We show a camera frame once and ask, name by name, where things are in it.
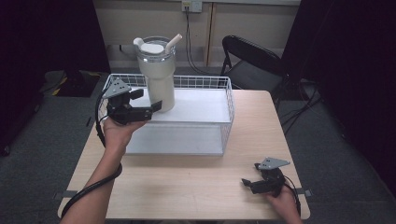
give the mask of human arm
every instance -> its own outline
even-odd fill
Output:
[[[117,171],[132,134],[145,123],[145,121],[141,121],[119,125],[111,118],[106,119],[104,125],[105,152],[85,187],[113,175]],[[61,223],[105,223],[113,185],[114,180],[76,201],[62,218]]]
[[[283,186],[277,197],[274,197],[271,193],[264,193],[263,195],[288,224],[303,223],[297,211],[293,192],[289,188]]]

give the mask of wooden table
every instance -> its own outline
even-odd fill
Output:
[[[126,155],[107,211],[110,219],[260,220],[279,216],[241,178],[261,180],[254,163],[265,157],[290,161],[281,167],[301,186],[285,136],[267,91],[233,91],[235,114],[224,155]],[[81,190],[104,148],[92,128],[68,190]],[[302,218],[310,211],[299,195]],[[63,199],[61,214],[69,199]]]

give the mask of black chair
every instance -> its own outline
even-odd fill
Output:
[[[221,75],[229,77],[233,89],[269,91],[274,103],[286,88],[288,75],[280,58],[265,49],[236,35],[227,35],[222,40],[225,59]],[[241,61],[234,66],[230,54]]]

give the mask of wire basket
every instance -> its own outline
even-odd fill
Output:
[[[148,106],[146,78],[140,74],[111,74],[105,88],[117,78],[144,96],[131,106]],[[153,114],[133,135],[126,153],[223,155],[233,125],[234,105],[231,81],[227,77],[174,76],[175,106]],[[106,116],[107,100],[99,106]]]

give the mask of wall outlet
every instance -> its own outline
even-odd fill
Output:
[[[181,1],[181,11],[202,12],[202,1]]]

